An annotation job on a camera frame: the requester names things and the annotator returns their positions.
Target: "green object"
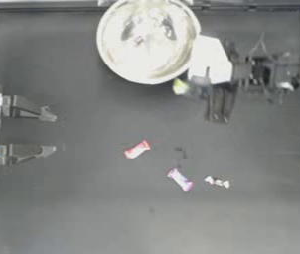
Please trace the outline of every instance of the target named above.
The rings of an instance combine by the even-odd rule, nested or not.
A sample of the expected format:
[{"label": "green object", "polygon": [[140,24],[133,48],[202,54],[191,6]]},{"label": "green object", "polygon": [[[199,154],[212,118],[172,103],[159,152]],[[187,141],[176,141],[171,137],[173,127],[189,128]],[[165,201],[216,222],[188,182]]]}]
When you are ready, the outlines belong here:
[{"label": "green object", "polygon": [[177,78],[175,80],[173,90],[176,95],[185,95],[189,91],[189,85]]}]

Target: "bowl rim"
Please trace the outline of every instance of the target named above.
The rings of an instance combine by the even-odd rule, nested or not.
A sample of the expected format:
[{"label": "bowl rim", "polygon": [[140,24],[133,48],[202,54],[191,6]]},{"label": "bowl rim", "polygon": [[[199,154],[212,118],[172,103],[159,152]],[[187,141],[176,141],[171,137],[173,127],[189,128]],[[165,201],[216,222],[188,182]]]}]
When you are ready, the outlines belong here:
[{"label": "bowl rim", "polygon": [[[156,84],[161,84],[164,82],[171,81],[172,79],[175,79],[176,77],[179,77],[191,67],[191,57],[187,61],[187,63],[171,74],[168,74],[167,76],[159,77],[159,78],[137,78],[131,76],[129,74],[127,74],[125,72],[123,72],[119,67],[112,63],[112,61],[109,60],[108,57],[108,53],[104,49],[104,45],[102,45],[102,37],[104,37],[104,28],[105,28],[105,24],[108,22],[108,19],[110,17],[110,15],[113,14],[113,12],[116,11],[116,9],[124,5],[127,2],[129,2],[131,0],[120,0],[117,1],[110,8],[108,9],[108,11],[105,12],[100,24],[98,24],[98,29],[97,29],[97,47],[98,47],[98,51],[101,54],[101,57],[106,63],[106,65],[109,66],[109,68],[114,71],[114,73],[117,73],[123,78],[125,78],[127,80],[136,82],[136,83],[143,83],[143,84],[149,84],[149,85],[156,85]],[[181,0],[164,0],[168,2],[173,2],[175,4],[180,5],[183,7],[183,9],[188,12],[192,21],[193,21],[193,25],[196,28],[196,32],[198,32],[198,36],[202,33],[202,24],[199,21],[199,18],[193,12],[193,10],[189,8],[189,6],[181,1]]]}]

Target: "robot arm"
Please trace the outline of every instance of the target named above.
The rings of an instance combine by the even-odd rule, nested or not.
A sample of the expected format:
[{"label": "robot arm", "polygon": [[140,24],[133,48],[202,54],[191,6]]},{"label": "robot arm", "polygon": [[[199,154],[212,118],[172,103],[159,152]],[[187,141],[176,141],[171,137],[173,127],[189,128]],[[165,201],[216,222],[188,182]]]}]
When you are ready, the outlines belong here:
[{"label": "robot arm", "polygon": [[207,101],[208,121],[228,123],[240,89],[262,92],[270,100],[300,90],[300,53],[271,55],[259,43],[266,56],[242,58],[230,41],[200,36],[195,42],[188,81],[175,82],[175,92]]}]

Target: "black tray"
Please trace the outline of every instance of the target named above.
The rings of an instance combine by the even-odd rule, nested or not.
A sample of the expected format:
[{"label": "black tray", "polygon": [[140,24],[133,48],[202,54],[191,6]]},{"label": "black tray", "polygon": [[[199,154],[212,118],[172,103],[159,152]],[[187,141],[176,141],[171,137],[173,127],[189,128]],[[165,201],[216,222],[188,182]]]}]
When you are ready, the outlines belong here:
[{"label": "black tray", "polygon": [[[195,9],[204,33],[243,53],[262,32],[274,53],[300,51],[299,5]],[[3,143],[60,150],[0,169],[0,253],[300,253],[300,93],[285,105],[242,94],[230,125],[206,122],[204,102],[108,69],[101,16],[93,6],[0,7],[5,93],[60,115],[56,124],[3,123]],[[143,139],[152,151],[127,160]],[[196,183],[188,193],[167,178],[179,165]]]}]

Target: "white candy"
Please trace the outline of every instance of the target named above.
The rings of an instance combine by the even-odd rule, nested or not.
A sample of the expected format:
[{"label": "white candy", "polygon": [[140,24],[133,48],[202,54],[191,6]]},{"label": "white candy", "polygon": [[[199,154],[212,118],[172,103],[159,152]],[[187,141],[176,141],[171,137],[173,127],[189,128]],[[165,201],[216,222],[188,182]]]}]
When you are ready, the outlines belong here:
[{"label": "white candy", "polygon": [[206,181],[211,184],[211,185],[216,185],[220,187],[227,187],[230,188],[230,180],[223,181],[222,179],[214,178],[212,176],[206,177]]}]

